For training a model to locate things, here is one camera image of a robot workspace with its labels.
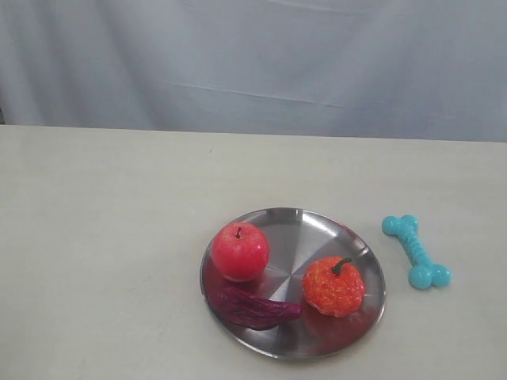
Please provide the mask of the teal toy bone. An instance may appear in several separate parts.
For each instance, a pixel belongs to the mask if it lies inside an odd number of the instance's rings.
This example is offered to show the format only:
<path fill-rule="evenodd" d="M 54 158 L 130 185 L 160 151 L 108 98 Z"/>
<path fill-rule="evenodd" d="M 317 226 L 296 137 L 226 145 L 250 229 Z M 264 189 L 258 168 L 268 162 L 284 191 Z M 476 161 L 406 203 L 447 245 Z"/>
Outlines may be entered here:
<path fill-rule="evenodd" d="M 450 269 L 436 264 L 421 242 L 418 236 L 419 223 L 415 216 L 387 216 L 383 219 L 381 228 L 386 235 L 398 240 L 410 260 L 412 268 L 408 273 L 408 281 L 412 287 L 426 290 L 430 287 L 446 287 L 451 283 Z"/>

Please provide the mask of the red toy apple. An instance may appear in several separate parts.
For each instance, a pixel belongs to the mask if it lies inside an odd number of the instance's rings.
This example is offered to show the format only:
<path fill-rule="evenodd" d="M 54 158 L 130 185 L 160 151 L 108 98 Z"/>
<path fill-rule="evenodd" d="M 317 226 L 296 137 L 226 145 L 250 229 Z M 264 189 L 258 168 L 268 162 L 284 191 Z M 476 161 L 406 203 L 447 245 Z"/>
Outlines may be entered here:
<path fill-rule="evenodd" d="M 270 258 L 265 234 L 248 222 L 232 222 L 214 238 L 211 259 L 218 272 L 230 281 L 248 282 L 265 270 Z"/>

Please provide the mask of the orange toy pumpkin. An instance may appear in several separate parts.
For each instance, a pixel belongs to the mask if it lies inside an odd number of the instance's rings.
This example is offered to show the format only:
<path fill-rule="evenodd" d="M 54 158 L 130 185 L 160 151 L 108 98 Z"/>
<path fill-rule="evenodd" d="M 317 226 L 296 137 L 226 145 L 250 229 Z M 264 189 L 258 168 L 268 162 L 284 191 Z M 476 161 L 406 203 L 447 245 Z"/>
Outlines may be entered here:
<path fill-rule="evenodd" d="M 310 264 L 302 291 L 306 302 L 320 314 L 345 317 L 361 307 L 366 286 L 351 258 L 328 256 Z"/>

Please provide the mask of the purple toy sweet potato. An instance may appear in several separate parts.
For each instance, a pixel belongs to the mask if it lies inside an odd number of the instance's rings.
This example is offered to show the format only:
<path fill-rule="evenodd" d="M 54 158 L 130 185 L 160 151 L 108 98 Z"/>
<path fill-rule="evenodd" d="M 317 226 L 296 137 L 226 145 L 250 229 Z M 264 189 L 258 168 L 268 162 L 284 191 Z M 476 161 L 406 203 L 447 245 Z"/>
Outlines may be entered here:
<path fill-rule="evenodd" d="M 237 287 L 222 287 L 207 297 L 219 317 L 231 324 L 257 331 L 295 321 L 302 315 L 301 306 L 263 298 Z"/>

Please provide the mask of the grey-blue backdrop cloth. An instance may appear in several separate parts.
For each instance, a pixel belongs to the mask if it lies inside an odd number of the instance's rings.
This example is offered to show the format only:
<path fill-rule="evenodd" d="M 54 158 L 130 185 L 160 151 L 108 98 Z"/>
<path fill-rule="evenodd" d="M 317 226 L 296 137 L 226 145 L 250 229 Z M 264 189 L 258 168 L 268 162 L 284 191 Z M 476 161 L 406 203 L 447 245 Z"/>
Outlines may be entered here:
<path fill-rule="evenodd" d="M 4 1 L 8 124 L 503 142 L 503 1 Z"/>

